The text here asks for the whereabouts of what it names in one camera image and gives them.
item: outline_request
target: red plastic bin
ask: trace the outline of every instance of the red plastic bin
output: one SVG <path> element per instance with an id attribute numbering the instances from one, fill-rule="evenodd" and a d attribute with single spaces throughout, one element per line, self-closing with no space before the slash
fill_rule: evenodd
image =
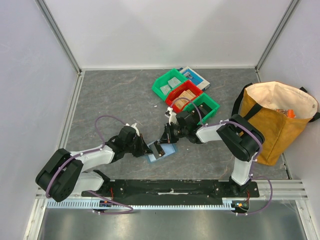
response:
<path id="1" fill-rule="evenodd" d="M 183 93 L 183 91 L 187 91 L 187 90 L 190 90 L 195 95 L 195 97 L 191 99 L 192 101 L 204 93 L 201 89 L 197 88 L 197 86 L 194 85 L 190 80 L 188 80 L 188 81 L 185 81 L 184 83 L 182 83 L 180 86 L 173 89 L 169 93 L 169 95 L 166 97 L 164 102 L 168 106 L 171 106 L 172 102 L 176 98 L 178 98 L 180 96 L 180 94 Z M 179 109 L 176 105 L 173 105 L 172 108 L 175 113 L 180 113 L 181 111 L 183 111 L 185 106 L 187 106 L 188 104 L 189 104 L 189 102 L 187 102 L 181 109 Z"/>

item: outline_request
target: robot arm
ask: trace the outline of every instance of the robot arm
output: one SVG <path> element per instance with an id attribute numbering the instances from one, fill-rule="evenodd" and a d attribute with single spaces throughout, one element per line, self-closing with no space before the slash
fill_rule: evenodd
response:
<path id="1" fill-rule="evenodd" d="M 198 126 L 200 118 L 195 111 L 182 111 L 176 114 L 168 107 L 166 115 L 169 117 L 169 123 L 164 127 L 164 133 L 159 141 L 161 144 L 176 143 L 184 137 L 196 144 L 223 141 L 235 157 L 233 172 L 229 179 L 233 191 L 242 192 L 248 186 L 251 181 L 251 165 L 259 150 L 256 140 L 261 144 L 265 141 L 261 132 L 238 114 L 221 121 L 220 124 L 208 126 Z"/>
<path id="2" fill-rule="evenodd" d="M 114 163 L 126 153 L 131 153 L 134 157 L 152 153 L 136 124 L 125 125 L 118 135 L 105 143 L 104 147 L 101 145 L 97 148 L 71 152 L 64 148 L 58 149 L 40 171 L 35 182 L 46 191 L 58 169 L 72 156 L 77 156 L 54 179 L 49 190 L 50 196 L 55 201 L 61 202 L 72 192 L 97 191 L 108 177 L 97 170 L 87 171 L 98 165 Z"/>

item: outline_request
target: yellow tote bag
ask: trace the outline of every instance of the yellow tote bag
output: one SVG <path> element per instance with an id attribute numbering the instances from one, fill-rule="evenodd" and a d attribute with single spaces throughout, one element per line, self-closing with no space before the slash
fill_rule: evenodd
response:
<path id="1" fill-rule="evenodd" d="M 265 138 L 258 163 L 269 166 L 276 164 L 308 123 L 320 118 L 318 102 L 303 87 L 298 89 L 277 81 L 246 85 L 234 103 L 232 115 L 239 112 L 241 101 L 240 115 Z M 295 118 L 276 109 L 293 109 Z"/>

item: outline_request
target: bag handle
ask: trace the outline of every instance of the bag handle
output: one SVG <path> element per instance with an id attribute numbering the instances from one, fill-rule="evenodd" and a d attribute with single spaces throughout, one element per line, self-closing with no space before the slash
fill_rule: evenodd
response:
<path id="1" fill-rule="evenodd" d="M 306 94 L 308 93 L 308 91 L 302 86 L 299 88 L 301 91 L 305 92 Z M 313 118 L 311 118 L 311 120 L 309 121 L 309 123 L 312 123 L 316 120 L 320 119 L 320 112 L 316 112 L 315 115 L 313 116 Z"/>
<path id="2" fill-rule="evenodd" d="M 233 109 L 232 109 L 232 113 L 231 116 L 238 114 L 239 113 L 239 109 L 240 109 L 240 105 L 241 105 L 241 101 L 244 98 L 244 94 L 245 94 L 245 89 L 249 86 L 251 86 L 252 83 L 249 83 L 247 85 L 245 85 L 242 89 L 242 91 L 240 92 L 239 96 L 236 98 L 236 100 L 234 101 L 233 104 Z"/>
<path id="3" fill-rule="evenodd" d="M 240 109 L 240 105 L 241 105 L 241 101 L 244 98 L 244 94 L 245 94 L 245 89 L 249 86 L 251 86 L 252 83 L 249 83 L 247 85 L 245 85 L 242 89 L 242 91 L 240 92 L 239 96 L 237 97 L 237 99 L 234 102 L 233 105 L 233 109 L 232 109 L 232 113 L 231 116 L 233 116 L 234 114 L 238 114 L 239 113 L 239 109 Z M 262 106 L 259 103 L 256 103 L 249 111 L 248 113 L 243 117 L 245 120 L 249 120 L 250 118 L 252 118 L 255 114 L 257 114 L 260 110 L 262 109 Z"/>

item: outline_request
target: small box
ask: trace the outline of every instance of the small box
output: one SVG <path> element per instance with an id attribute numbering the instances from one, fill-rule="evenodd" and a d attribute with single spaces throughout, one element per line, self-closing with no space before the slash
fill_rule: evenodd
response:
<path id="1" fill-rule="evenodd" d="M 156 158 L 155 155 L 153 154 L 149 154 L 146 156 L 146 158 L 148 159 L 149 163 L 154 163 L 158 160 L 164 159 L 168 156 L 170 156 L 171 154 L 174 154 L 175 152 L 177 152 L 177 147 L 174 144 L 161 144 L 162 149 L 164 150 L 165 154 L 159 158 Z"/>
<path id="2" fill-rule="evenodd" d="M 160 87 L 160 90 L 164 95 L 167 95 L 171 91 L 171 88 L 167 84 L 167 85 Z"/>
<path id="3" fill-rule="evenodd" d="M 196 73 L 193 69 L 190 67 L 185 67 L 180 71 L 182 75 L 184 75 L 188 80 L 190 80 L 194 85 L 197 86 L 202 91 L 207 90 L 210 87 L 210 82 L 205 80 L 202 76 L 200 76 L 198 73 Z"/>
<path id="4" fill-rule="evenodd" d="M 174 89 L 176 86 L 178 86 L 181 83 L 178 78 L 173 77 L 168 81 L 169 86 Z"/>
<path id="5" fill-rule="evenodd" d="M 183 91 L 178 98 L 187 98 L 189 100 L 196 97 L 189 89 L 187 91 Z M 185 105 L 187 105 L 189 102 L 186 99 L 179 99 L 175 102 L 175 106 L 178 107 L 178 109 L 183 109 Z"/>

